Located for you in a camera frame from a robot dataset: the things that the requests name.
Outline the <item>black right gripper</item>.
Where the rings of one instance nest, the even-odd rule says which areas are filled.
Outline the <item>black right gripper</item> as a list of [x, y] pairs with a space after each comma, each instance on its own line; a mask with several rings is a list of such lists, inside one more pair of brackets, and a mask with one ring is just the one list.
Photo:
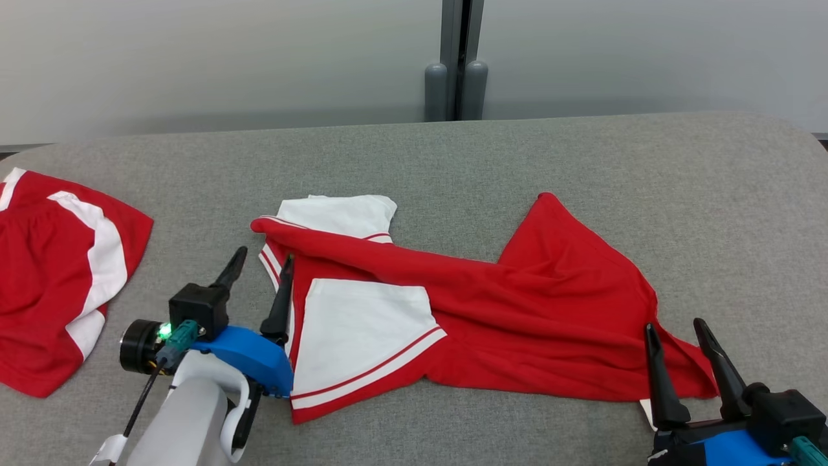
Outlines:
[[691, 421], [666, 369], [664, 348], [653, 324], [645, 325], [651, 424], [655, 428], [650, 465], [749, 465], [754, 440], [747, 431], [751, 408], [746, 384], [703, 318], [694, 318], [699, 347], [712, 366], [721, 398], [721, 417]]

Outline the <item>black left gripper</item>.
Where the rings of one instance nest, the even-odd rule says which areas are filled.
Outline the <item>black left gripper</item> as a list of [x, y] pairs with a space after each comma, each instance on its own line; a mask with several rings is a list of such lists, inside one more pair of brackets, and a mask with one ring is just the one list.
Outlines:
[[[248, 248], [239, 247], [230, 261], [210, 284], [210, 288], [230, 292], [245, 267]], [[292, 311], [292, 281], [294, 257], [288, 254], [278, 274], [276, 295], [269, 315], [261, 321], [260, 334], [278, 346], [289, 342], [288, 327]], [[150, 375], [156, 368], [157, 352], [169, 337], [169, 322], [137, 319], [122, 333], [120, 365], [127, 372]]]

